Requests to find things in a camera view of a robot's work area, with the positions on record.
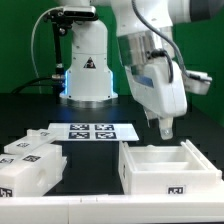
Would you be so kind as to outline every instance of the white plastic bin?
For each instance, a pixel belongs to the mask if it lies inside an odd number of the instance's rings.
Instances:
[[[222,183],[222,172],[189,141],[179,147],[129,147],[120,142],[125,194],[202,193]]]

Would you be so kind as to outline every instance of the green wall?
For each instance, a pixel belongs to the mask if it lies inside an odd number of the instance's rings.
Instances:
[[[0,8],[0,92],[9,93],[15,87],[35,78],[30,56],[32,28],[47,9],[57,6],[53,0],[7,0]],[[119,94],[130,94],[124,69],[119,62],[116,23],[110,8],[98,8],[100,19],[109,30],[108,65],[114,72],[114,88]],[[179,45],[188,69],[208,72],[213,83],[207,96],[188,94],[198,108],[224,126],[224,10],[210,21],[181,24],[174,27],[174,39]],[[65,67],[70,64],[71,35],[62,39]],[[54,73],[54,47],[50,23],[38,27],[35,58],[40,76]],[[37,93],[36,87],[26,89]],[[44,88],[44,93],[51,93]]]

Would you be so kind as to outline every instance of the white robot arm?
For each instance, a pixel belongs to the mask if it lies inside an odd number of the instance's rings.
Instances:
[[[211,78],[186,71],[172,41],[174,23],[208,19],[223,0],[59,0],[61,5],[111,6],[117,21],[121,63],[134,99],[143,105],[147,119],[159,119],[161,137],[173,136],[173,117],[186,113],[185,90],[206,94]],[[175,54],[179,66],[172,61]]]

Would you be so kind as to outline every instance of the printed marker sheet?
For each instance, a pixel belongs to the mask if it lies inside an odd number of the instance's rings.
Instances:
[[[58,141],[137,141],[132,124],[51,123]]]

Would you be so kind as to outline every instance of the black table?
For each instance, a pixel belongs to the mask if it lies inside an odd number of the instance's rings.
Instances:
[[[26,135],[27,129],[47,129],[50,123],[132,123],[139,141],[130,146],[179,146],[189,139],[218,168],[224,169],[224,128],[189,105],[174,120],[172,140],[148,128],[140,104],[131,96],[101,109],[79,109],[56,103],[52,95],[0,94],[0,150]],[[55,142],[68,157],[63,180],[47,195],[123,194],[117,172],[118,142]]]

